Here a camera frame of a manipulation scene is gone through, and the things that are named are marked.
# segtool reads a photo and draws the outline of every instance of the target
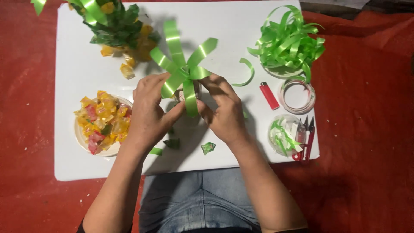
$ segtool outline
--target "ribbon bow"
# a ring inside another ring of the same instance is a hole
[[[290,78],[311,81],[312,62],[320,57],[325,48],[323,38],[311,38],[308,34],[316,34],[318,29],[312,25],[316,23],[304,24],[303,16],[296,7],[285,5],[290,11],[286,12],[280,24],[269,21],[269,17],[280,7],[277,7],[267,16],[263,27],[260,28],[262,37],[257,40],[256,45],[259,49],[247,48],[251,54],[258,55],[260,62],[266,68],[276,68],[287,66],[292,69],[302,69],[306,78],[295,75]]]
[[[292,138],[292,135],[290,132],[287,132],[283,125],[286,125],[286,120],[278,119],[272,123],[272,126],[270,127],[270,130],[273,130],[274,128],[277,129],[276,135],[274,136],[275,143],[282,149],[285,156],[287,156],[286,149],[296,149],[297,152],[302,151],[303,149],[300,146],[301,143],[295,141],[294,138]]]
[[[158,47],[150,52],[152,59],[171,74],[170,78],[167,79],[161,88],[161,96],[163,99],[170,98],[180,85],[183,84],[187,115],[190,117],[197,116],[197,102],[193,82],[211,74],[203,67],[197,65],[217,47],[218,40],[216,38],[208,38],[198,46],[188,61],[185,62],[176,22],[173,20],[166,21],[164,23],[164,33],[172,61]]]
[[[34,4],[34,9],[36,10],[37,16],[43,10],[43,6],[45,5],[47,0],[31,0],[30,3]],[[105,26],[108,25],[108,20],[106,15],[101,11],[101,7],[95,0],[67,0],[69,4],[73,3],[82,9],[85,9],[85,21],[86,23],[95,26],[96,23],[103,24]]]

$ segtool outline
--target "red lighter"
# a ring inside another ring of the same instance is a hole
[[[279,107],[279,103],[277,102],[276,98],[274,97],[272,91],[270,90],[266,82],[262,82],[260,84],[260,90],[262,90],[263,95],[265,96],[272,110],[277,109]]]

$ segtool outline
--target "blue jeans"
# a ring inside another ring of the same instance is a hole
[[[243,227],[260,232],[239,168],[147,176],[140,233]]]

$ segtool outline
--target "person's right hand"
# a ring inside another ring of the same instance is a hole
[[[198,112],[209,128],[228,146],[248,138],[241,100],[226,79],[212,73],[199,82],[219,106],[213,112],[203,101],[197,100]]]

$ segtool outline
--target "white board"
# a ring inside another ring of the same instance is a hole
[[[200,66],[225,77],[230,83],[242,83],[250,75],[240,58],[248,59],[256,74],[253,81],[244,87],[234,87],[242,99],[244,110],[249,115],[247,126],[259,141],[261,148],[272,163],[293,161],[276,154],[267,142],[267,128],[279,114],[288,114],[280,107],[272,111],[259,86],[266,81],[274,95],[283,82],[267,74],[259,60],[250,55],[246,47],[254,47],[260,38],[260,27],[269,12],[283,5],[300,8],[299,1],[241,1],[241,2],[138,2],[140,13],[147,13],[154,21],[156,30],[162,32],[165,20],[175,19],[181,32],[181,43],[186,59],[208,37],[219,40],[217,48],[204,59]],[[280,9],[271,17],[279,22],[287,9]],[[97,90],[122,96],[131,102],[132,90],[146,73],[162,73],[154,63],[142,63],[135,69],[136,77],[125,79],[119,67],[123,58],[102,57],[100,46],[90,44],[93,33],[82,24],[82,18],[69,11],[67,4],[58,10],[58,32],[56,45],[55,76],[55,177],[57,180],[81,180],[107,177],[116,157],[99,157],[88,154],[75,139],[73,111],[80,108],[79,101],[85,95],[93,98]],[[202,99],[213,106],[208,92]],[[165,99],[161,106],[166,109],[172,100]],[[309,120],[314,111],[308,114]],[[176,137],[181,140],[181,150],[164,148],[162,156],[148,155],[143,173],[203,170],[237,167],[238,163],[226,144],[220,141],[199,119],[183,117],[174,126]],[[213,152],[204,155],[200,145],[216,144]],[[315,134],[310,158],[319,157],[318,136]]]

